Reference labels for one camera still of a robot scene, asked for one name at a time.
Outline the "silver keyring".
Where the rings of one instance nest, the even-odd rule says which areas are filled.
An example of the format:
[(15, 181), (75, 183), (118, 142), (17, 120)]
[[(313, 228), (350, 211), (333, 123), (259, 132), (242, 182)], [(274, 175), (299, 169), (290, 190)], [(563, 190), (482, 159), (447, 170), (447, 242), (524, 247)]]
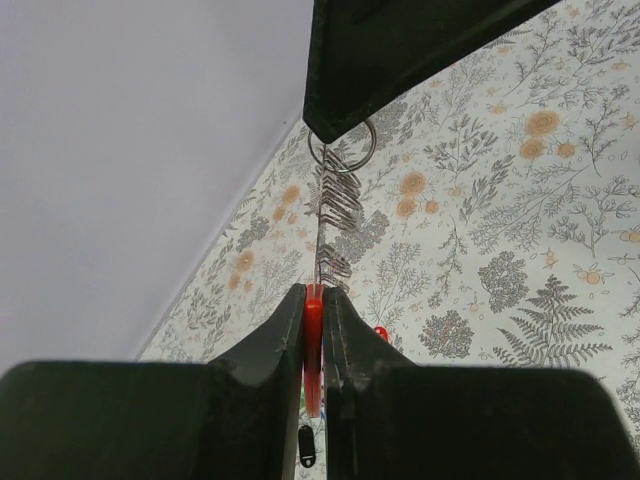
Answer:
[(361, 134), (359, 139), (354, 139), (354, 134), (349, 132), (331, 144), (323, 143), (312, 131), (307, 132), (307, 147), (319, 171), (355, 173), (372, 159), (378, 147), (378, 132), (373, 120), (365, 120), (354, 131)]

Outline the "red handled metal key tool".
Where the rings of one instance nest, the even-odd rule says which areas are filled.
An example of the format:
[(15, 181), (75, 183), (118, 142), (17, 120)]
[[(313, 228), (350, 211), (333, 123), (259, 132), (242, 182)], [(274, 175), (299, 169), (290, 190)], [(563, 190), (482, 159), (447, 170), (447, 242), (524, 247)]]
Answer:
[(329, 147), (312, 148), (318, 161), (317, 236), (313, 281), (306, 287), (303, 310), (303, 387), (306, 413), (317, 418), (322, 410), (323, 298), (329, 287), (346, 287), (352, 270), (348, 260), (326, 240), (326, 231), (352, 231), (362, 209), (361, 183)]

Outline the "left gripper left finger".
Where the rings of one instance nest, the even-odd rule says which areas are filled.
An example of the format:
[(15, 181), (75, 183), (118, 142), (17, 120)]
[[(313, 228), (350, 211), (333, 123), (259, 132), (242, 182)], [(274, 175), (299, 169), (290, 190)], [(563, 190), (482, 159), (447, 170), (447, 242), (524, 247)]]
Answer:
[(290, 479), (305, 289), (207, 363), (29, 361), (1, 380), (5, 479)]

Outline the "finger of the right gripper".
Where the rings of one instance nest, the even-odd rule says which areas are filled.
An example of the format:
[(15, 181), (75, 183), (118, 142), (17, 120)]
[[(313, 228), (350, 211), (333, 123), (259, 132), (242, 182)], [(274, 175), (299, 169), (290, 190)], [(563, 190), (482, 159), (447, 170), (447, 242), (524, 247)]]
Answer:
[(545, 0), (316, 1), (303, 121), (319, 140), (332, 143), (551, 5)]

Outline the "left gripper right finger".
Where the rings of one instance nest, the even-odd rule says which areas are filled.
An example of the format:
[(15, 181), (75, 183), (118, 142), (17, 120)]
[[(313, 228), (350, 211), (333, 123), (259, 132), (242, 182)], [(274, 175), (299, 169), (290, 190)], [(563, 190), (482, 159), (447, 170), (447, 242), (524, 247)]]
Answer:
[(611, 397), (577, 370), (423, 366), (323, 298), (331, 479), (635, 479)]

